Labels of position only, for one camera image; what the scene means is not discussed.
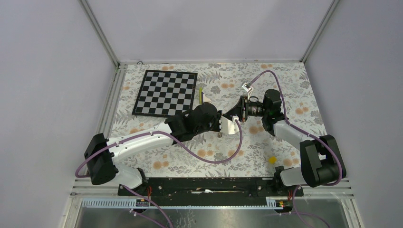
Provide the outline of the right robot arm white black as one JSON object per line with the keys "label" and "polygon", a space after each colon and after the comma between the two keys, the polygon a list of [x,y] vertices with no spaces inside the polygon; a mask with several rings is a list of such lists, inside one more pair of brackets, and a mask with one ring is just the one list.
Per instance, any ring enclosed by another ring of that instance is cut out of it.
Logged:
{"label": "right robot arm white black", "polygon": [[346,169],[336,139],[331,135],[317,137],[293,125],[281,106],[281,93],[274,89],[265,92],[262,102],[241,96],[238,103],[221,116],[221,131],[238,132],[236,121],[261,117],[266,132],[300,152],[299,167],[276,171],[272,188],[277,195],[286,195],[295,185],[337,185],[346,177]]}

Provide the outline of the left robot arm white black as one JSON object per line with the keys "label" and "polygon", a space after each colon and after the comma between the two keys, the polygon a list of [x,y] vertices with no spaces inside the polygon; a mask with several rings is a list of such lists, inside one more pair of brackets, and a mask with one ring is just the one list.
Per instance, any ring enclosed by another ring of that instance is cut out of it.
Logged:
{"label": "left robot arm white black", "polygon": [[151,149],[189,141],[204,132],[217,132],[221,114],[211,103],[203,103],[130,135],[106,138],[103,133],[96,134],[84,153],[92,185],[113,182],[129,187],[135,195],[144,194],[147,191],[144,172],[124,165],[124,160]]}

